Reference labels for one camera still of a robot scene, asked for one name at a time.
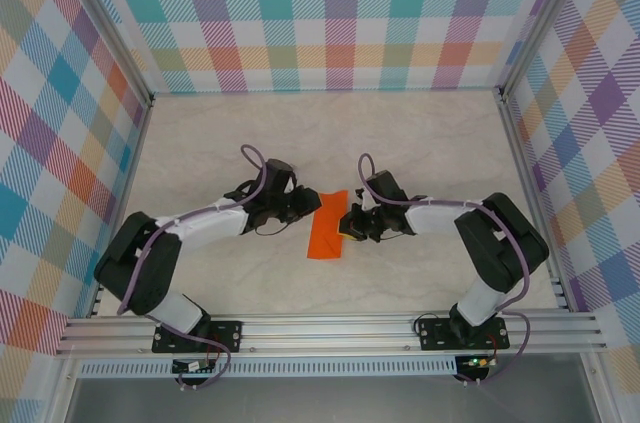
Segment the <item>orange paper sheet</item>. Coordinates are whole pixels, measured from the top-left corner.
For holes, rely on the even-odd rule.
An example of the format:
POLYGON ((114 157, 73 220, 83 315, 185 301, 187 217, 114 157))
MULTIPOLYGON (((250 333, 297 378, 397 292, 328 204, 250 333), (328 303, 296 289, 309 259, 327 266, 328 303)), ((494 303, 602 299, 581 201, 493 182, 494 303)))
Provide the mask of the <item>orange paper sheet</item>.
POLYGON ((347 213, 348 192, 320 194, 321 207, 313 213, 307 257, 314 260, 339 259, 343 237, 339 233, 341 218, 347 213))

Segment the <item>grey metal sheet panel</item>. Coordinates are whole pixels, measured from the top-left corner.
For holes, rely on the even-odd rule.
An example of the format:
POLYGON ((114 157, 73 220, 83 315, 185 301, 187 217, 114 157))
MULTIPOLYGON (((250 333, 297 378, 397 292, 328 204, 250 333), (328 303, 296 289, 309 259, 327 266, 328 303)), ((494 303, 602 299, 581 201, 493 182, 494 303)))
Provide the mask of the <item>grey metal sheet panel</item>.
POLYGON ((465 388, 438 378, 81 380, 65 423, 600 423, 585 395, 465 388))

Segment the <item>small black controller board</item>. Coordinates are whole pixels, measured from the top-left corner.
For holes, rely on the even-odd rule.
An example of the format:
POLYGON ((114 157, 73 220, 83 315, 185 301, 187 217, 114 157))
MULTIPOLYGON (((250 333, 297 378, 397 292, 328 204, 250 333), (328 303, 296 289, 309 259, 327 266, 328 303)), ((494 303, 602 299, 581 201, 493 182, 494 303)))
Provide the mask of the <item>small black controller board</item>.
POLYGON ((205 374, 211 373, 216 366, 215 360, 209 359, 174 359, 171 371, 173 374, 205 374))

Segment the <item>aluminium extrusion mounting rail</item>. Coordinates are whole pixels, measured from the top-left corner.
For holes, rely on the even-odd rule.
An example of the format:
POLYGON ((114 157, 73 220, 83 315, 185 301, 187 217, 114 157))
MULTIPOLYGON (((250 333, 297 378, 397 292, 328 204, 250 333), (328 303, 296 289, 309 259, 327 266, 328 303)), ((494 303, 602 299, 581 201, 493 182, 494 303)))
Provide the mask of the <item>aluminium extrusion mounting rail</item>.
MULTIPOLYGON (((240 357, 417 356, 421 352, 412 313, 238 315, 240 357)), ((502 315, 513 354, 589 353, 606 350, 606 337, 590 313, 517 310, 502 315)), ((134 316, 70 320, 58 344, 59 358, 150 357, 155 323, 134 316)))

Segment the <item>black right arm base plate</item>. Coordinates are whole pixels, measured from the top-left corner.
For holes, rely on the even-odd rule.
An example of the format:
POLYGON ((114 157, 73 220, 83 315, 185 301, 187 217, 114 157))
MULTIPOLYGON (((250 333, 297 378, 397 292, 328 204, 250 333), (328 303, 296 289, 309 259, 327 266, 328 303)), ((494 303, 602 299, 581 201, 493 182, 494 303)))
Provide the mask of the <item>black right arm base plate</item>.
POLYGON ((480 326, 469 326, 465 320, 421 318, 415 325, 423 351, 435 350, 503 350, 510 348, 503 318, 493 317, 480 326))

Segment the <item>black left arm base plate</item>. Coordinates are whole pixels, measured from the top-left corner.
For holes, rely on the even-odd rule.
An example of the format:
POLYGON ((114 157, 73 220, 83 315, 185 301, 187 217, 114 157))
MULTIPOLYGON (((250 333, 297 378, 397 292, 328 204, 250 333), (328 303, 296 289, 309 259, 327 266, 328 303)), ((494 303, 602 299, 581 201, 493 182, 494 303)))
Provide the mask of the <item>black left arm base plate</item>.
MULTIPOLYGON (((231 353, 237 353, 241 344, 242 325, 241 321, 204 321, 198 323, 190 335, 216 341, 226 346, 231 353)), ((164 326, 159 326, 154 332, 151 351, 157 354, 206 353, 210 351, 210 347, 208 343, 179 336, 164 326)))

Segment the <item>aluminium side rail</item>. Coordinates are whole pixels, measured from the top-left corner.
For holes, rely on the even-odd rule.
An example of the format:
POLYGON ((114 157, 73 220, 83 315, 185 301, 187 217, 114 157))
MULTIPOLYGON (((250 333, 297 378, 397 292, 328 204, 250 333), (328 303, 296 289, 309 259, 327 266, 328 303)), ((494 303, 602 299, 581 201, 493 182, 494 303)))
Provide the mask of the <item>aluminium side rail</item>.
POLYGON ((557 305, 560 309, 573 311, 573 297, 570 290, 566 289, 564 269, 559 259, 557 245, 546 221, 536 180, 532 170, 528 166, 525 147, 519 137, 514 116, 507 102, 507 98, 501 93, 500 87, 493 89, 493 96, 515 161, 517 173, 533 223, 545 239, 550 250, 550 256, 547 259, 546 266, 548 268, 551 286, 556 296, 557 305))
MULTIPOLYGON (((118 229, 120 228, 121 224, 125 219, 126 209, 127 209, 128 201, 130 198, 132 186, 134 183, 136 171, 137 171, 141 153, 144 147, 148 128, 151 122, 154 104, 155 104, 155 101, 151 100, 150 105, 145 109, 143 114, 143 119, 142 119, 141 128, 139 132, 139 138, 135 145, 134 152, 130 160, 130 165, 129 165, 127 177, 124 183, 121 199, 118 203, 118 206, 116 207, 113 227, 111 229, 111 232, 109 233, 108 243, 110 243, 113 240, 113 238, 118 232, 118 229)), ((86 318, 92 318, 98 315, 99 305, 100 305, 102 293, 103 293, 103 287, 96 279, 94 279, 92 281, 90 290, 91 290, 90 299, 86 306, 86 314, 85 314, 86 318)))

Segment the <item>aluminium frame post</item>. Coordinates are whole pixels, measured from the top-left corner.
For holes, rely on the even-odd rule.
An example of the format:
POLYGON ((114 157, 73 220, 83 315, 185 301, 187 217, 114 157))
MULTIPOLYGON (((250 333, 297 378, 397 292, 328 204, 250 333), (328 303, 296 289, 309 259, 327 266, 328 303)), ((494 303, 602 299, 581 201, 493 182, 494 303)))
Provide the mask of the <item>aluminium frame post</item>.
POLYGON ((119 64, 127 82, 133 88, 134 93, 146 105, 151 108, 154 96, 146 84, 141 72, 131 56, 124 40, 117 30, 116 24, 111 18, 102 0, 80 0, 85 11, 94 23, 98 33, 103 37, 107 47, 113 54, 114 60, 119 64))
POLYGON ((498 105, 508 103, 565 1, 523 0, 520 14, 505 40, 506 47, 499 60, 501 66, 490 78, 495 84, 493 93, 498 105))

